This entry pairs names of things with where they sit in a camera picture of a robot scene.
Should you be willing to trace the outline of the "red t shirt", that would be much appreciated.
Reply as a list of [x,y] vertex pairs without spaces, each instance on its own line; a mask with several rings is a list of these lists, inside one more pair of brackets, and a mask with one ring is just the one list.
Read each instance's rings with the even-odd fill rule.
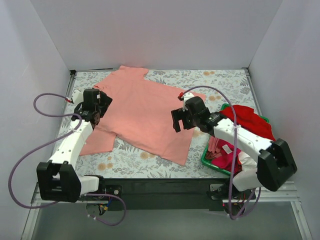
[[275,141],[273,136],[272,126],[262,117],[254,112],[253,108],[244,105],[233,105],[236,114],[236,124],[241,125],[242,128],[249,132]]

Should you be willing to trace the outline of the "dusty pink t shirt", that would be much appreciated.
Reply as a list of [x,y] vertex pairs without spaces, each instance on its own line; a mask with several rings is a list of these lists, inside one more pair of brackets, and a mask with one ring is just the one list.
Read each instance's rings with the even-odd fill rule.
[[225,142],[223,140],[211,136],[208,141],[205,158],[210,161],[220,158],[223,155],[222,150],[224,145]]

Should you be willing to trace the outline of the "green plastic basket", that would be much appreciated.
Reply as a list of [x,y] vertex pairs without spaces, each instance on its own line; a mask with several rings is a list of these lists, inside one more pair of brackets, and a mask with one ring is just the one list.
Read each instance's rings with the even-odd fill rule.
[[[248,106],[234,105],[233,108],[238,125],[257,136],[275,139],[268,118],[256,114],[254,109]],[[201,162],[206,167],[229,176],[232,169],[233,150],[234,146],[231,143],[211,136],[202,154]],[[257,163],[249,155],[240,149],[236,150],[235,175],[256,167]]]

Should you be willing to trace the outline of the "floral patterned table mat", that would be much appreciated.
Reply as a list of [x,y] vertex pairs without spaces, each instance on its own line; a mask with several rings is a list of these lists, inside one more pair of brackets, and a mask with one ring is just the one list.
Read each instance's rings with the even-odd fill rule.
[[[187,90],[194,86],[212,86],[222,91],[232,104],[254,109],[259,114],[252,83],[243,69],[236,70],[148,70],[138,76],[145,81]],[[209,135],[198,128],[188,130],[192,135],[185,165],[137,148],[113,135],[109,152],[80,156],[75,165],[78,175],[101,175],[105,178],[223,178],[201,162]]]

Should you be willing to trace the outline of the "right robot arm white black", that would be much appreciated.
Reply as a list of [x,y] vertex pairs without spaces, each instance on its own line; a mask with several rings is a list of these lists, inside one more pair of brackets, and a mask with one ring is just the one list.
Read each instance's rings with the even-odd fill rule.
[[231,178],[226,186],[227,195],[237,199],[246,190],[264,187],[276,192],[298,170],[288,143],[258,136],[234,123],[219,112],[210,112],[204,101],[192,93],[178,97],[183,106],[171,111],[176,132],[198,127],[212,137],[234,145],[249,155],[257,164],[254,169],[242,171]]

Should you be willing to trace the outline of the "salmon pink t shirt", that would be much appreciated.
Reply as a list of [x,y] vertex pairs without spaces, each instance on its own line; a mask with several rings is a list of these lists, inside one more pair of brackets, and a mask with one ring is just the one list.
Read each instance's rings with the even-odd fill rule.
[[121,66],[93,87],[112,98],[80,155],[111,152],[116,138],[179,165],[188,158],[192,130],[175,132],[172,110],[182,89],[145,79],[146,68]]

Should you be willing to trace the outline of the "magenta t shirt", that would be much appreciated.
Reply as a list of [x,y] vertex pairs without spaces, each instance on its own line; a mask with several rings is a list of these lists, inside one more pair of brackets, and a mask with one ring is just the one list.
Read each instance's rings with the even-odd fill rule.
[[232,170],[234,146],[226,141],[224,142],[225,145],[222,146],[222,156],[213,159],[211,163],[222,170],[230,172]]

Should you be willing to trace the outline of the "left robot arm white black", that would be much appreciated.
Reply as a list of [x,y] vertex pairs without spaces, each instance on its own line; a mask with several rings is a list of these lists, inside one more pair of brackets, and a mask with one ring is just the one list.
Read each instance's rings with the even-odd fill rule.
[[36,168],[42,200],[75,203],[82,195],[90,194],[95,200],[106,196],[106,187],[97,175],[78,176],[77,159],[88,137],[106,113],[112,99],[104,92],[89,88],[75,91],[70,99],[75,109],[70,119],[67,136],[53,155]]

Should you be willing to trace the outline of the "white t shirt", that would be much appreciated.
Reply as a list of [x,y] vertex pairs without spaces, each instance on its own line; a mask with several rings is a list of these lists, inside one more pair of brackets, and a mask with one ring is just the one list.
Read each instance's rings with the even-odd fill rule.
[[233,177],[233,185],[239,192],[260,187],[257,178],[257,163],[245,152],[238,154],[241,171]]

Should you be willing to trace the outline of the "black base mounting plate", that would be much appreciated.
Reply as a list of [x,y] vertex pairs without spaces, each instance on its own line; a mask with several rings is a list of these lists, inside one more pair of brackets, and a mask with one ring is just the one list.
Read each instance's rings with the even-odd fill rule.
[[209,192],[226,178],[104,178],[97,194],[117,194],[127,210],[222,211],[223,201]]

